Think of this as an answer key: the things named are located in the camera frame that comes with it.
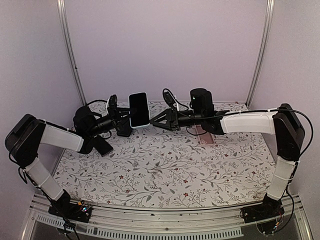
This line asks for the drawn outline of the black phone white case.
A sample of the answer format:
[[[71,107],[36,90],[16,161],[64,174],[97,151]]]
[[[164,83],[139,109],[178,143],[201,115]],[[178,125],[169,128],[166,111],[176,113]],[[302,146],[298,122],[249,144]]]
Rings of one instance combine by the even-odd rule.
[[[131,128],[142,128],[150,124],[150,111],[146,92],[130,94],[128,96],[128,105],[132,109],[129,119]]]

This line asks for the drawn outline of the pink phone case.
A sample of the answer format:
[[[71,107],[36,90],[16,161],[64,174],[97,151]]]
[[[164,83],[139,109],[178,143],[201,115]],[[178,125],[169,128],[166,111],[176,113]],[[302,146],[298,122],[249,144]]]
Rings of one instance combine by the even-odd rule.
[[[194,128],[201,146],[211,146],[215,143],[214,136],[211,133],[204,131],[200,125],[196,125]]]

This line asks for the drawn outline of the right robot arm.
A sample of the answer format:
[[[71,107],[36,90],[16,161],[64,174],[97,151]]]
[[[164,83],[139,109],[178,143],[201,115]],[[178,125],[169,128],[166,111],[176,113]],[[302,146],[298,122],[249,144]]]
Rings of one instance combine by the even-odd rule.
[[[258,208],[262,218],[274,214],[281,205],[282,196],[295,175],[302,154],[305,129],[297,117],[299,112],[287,103],[267,110],[217,111],[211,92],[204,88],[190,91],[190,109],[184,111],[178,110],[179,102],[169,89],[163,89],[162,96],[168,108],[150,120],[154,127],[179,131],[182,127],[200,125],[205,132],[214,135],[262,133],[276,137],[275,171]]]

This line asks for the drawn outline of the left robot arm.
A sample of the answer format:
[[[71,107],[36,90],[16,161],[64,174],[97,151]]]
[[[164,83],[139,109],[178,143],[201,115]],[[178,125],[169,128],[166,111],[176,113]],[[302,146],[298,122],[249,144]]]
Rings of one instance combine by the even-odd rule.
[[[71,196],[53,178],[48,164],[41,160],[43,150],[57,148],[88,155],[96,150],[101,156],[113,151],[102,134],[115,130],[118,135],[129,136],[132,132],[130,118],[134,107],[119,107],[116,102],[106,102],[106,115],[81,106],[73,117],[73,129],[25,114],[5,138],[9,159],[18,165],[23,180],[29,179],[49,199],[63,216],[74,213]]]

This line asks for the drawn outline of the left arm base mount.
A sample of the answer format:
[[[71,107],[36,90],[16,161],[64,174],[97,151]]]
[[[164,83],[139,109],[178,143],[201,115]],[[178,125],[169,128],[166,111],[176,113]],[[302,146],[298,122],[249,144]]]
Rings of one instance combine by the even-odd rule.
[[[92,215],[92,206],[70,201],[54,201],[49,207],[48,213],[68,220],[88,223]]]

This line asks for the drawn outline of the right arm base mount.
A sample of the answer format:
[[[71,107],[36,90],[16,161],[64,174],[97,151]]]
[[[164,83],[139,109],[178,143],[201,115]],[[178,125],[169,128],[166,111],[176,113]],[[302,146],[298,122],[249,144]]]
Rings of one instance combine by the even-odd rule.
[[[266,220],[273,217],[282,216],[285,213],[282,205],[273,207],[270,204],[257,204],[252,206],[243,207],[240,210],[239,216],[245,223],[252,223],[257,221]]]

